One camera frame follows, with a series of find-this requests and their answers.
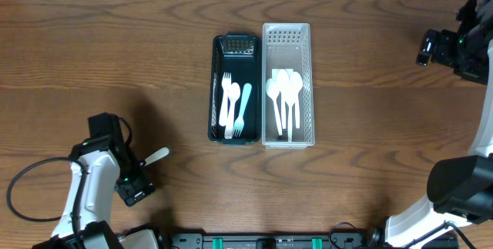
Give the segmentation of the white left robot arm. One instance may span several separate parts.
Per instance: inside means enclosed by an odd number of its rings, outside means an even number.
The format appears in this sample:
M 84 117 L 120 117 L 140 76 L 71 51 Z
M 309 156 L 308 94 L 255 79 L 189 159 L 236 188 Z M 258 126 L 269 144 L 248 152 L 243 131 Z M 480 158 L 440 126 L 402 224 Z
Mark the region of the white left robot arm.
M 150 227 L 132 229 L 121 237 L 109 220 L 115 187 L 129 205 L 155 191 L 144 175 L 118 182 L 121 167 L 112 152 L 96 150 L 71 163 L 72 182 L 64 212 L 48 241 L 35 248 L 152 248 L 159 249 L 159 235 Z

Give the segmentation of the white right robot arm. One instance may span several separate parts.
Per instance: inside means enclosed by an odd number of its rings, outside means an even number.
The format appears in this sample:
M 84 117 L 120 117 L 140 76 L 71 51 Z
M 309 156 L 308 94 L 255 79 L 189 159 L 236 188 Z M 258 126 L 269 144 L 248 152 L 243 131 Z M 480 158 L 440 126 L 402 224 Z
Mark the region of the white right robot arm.
M 467 156 L 441 160 L 428 178 L 427 193 L 387 219 L 384 243 L 422 248 L 451 230 L 492 219 L 492 33 L 486 35 L 487 89 L 481 121 Z

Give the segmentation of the white plastic fork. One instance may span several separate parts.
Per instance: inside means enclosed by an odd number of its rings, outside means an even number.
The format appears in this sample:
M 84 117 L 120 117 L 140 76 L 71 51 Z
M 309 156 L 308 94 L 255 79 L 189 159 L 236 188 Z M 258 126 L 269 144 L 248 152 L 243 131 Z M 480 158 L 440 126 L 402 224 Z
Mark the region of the white plastic fork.
M 221 86 L 223 88 L 223 99 L 220 107 L 219 125 L 225 126 L 227 121 L 227 111 L 228 111 L 228 92 L 231 86 L 231 73 L 225 72 L 221 81 Z
M 145 158 L 144 159 L 144 162 L 145 162 L 144 166 L 147 167 L 150 164 L 155 163 L 155 162 L 161 160 L 162 158 L 164 158 L 168 155 L 169 155 L 169 149 L 167 147 L 163 147 L 163 148 L 157 150 L 155 153 L 148 156 L 147 158 Z
M 228 99 L 230 101 L 230 107 L 228 110 L 226 128 L 225 128 L 225 132 L 224 132 L 224 137 L 226 139 L 231 139 L 233 137 L 235 104 L 239 98 L 240 98 L 240 86 L 237 82 L 233 82 L 231 87 L 230 87 L 230 90 L 228 92 Z

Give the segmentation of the pale green plastic fork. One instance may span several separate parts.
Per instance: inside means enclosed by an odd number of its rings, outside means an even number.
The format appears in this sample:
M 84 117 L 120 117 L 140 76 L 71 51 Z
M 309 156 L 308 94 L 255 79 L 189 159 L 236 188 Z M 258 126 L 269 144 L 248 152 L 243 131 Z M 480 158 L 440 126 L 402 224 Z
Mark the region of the pale green plastic fork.
M 243 86 L 243 91 L 241 93 L 240 111 L 233 125 L 233 136 L 236 138 L 239 138 L 241 133 L 243 132 L 245 124 L 243 117 L 250 98 L 251 91 L 252 85 L 250 83 L 245 83 Z

